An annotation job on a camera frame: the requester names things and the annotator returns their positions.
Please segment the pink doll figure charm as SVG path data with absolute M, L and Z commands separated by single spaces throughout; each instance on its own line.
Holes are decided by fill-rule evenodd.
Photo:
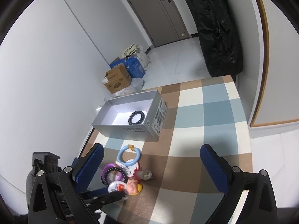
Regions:
M 127 181 L 127 192 L 131 196 L 138 195 L 143 189 L 143 185 L 140 184 L 136 179 L 131 178 Z

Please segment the grey phone box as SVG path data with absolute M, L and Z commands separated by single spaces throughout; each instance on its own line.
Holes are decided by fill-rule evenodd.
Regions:
M 92 126 L 108 138 L 157 142 L 167 106 L 158 90 L 107 101 Z

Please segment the blue cardboard box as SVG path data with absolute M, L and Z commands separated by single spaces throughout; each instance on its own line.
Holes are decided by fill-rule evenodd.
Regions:
M 116 60 L 110 64 L 110 68 L 118 66 L 119 64 L 123 64 L 127 69 L 128 73 L 132 78 L 143 78 L 145 76 L 145 70 L 143 69 L 139 60 L 135 57 L 124 58 L 120 60 Z

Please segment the white bag with clothes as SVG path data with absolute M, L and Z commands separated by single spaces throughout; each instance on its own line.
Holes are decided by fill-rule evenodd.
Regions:
M 141 45 L 132 44 L 122 54 L 122 59 L 137 58 L 145 71 L 150 69 L 151 61 Z

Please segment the brown cardboard box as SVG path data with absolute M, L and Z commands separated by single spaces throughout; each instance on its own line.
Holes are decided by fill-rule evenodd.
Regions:
M 108 91 L 114 94 L 130 86 L 132 78 L 124 64 L 121 63 L 109 70 L 101 81 Z

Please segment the checkered tablecloth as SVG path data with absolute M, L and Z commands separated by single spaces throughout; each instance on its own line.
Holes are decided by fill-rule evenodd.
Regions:
M 153 174 L 142 192 L 103 207 L 119 223 L 205 223 L 219 193 L 200 159 L 210 144 L 231 165 L 252 171 L 247 120 L 230 76 L 160 86 L 168 108 L 158 142 L 111 139 L 94 130 L 82 153 L 95 143 L 105 149 L 103 169 L 125 145 L 141 150 L 140 165 Z

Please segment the white round badge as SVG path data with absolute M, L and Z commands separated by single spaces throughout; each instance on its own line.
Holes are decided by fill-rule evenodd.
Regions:
M 127 192 L 127 184 L 124 183 L 123 181 L 113 181 L 110 183 L 108 186 L 108 192 L 122 192 L 122 201 L 125 201 L 129 198 L 129 194 Z

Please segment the grey door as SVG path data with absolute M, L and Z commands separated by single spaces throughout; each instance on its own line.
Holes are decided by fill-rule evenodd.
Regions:
M 127 0 L 143 25 L 153 46 L 159 47 L 189 38 L 173 0 Z

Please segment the black backpack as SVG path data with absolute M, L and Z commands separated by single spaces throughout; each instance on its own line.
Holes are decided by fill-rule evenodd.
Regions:
M 189 0 L 194 8 L 201 50 L 211 77 L 243 70 L 243 51 L 228 0 Z

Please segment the grey plastic mailer bag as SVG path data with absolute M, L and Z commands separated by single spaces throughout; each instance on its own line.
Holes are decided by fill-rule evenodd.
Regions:
M 131 81 L 130 86 L 121 89 L 120 91 L 113 93 L 112 97 L 116 98 L 116 97 L 121 97 L 121 96 L 125 96 L 125 95 L 131 95 L 134 93 L 139 93 L 144 85 L 144 80 L 141 78 L 133 78 Z

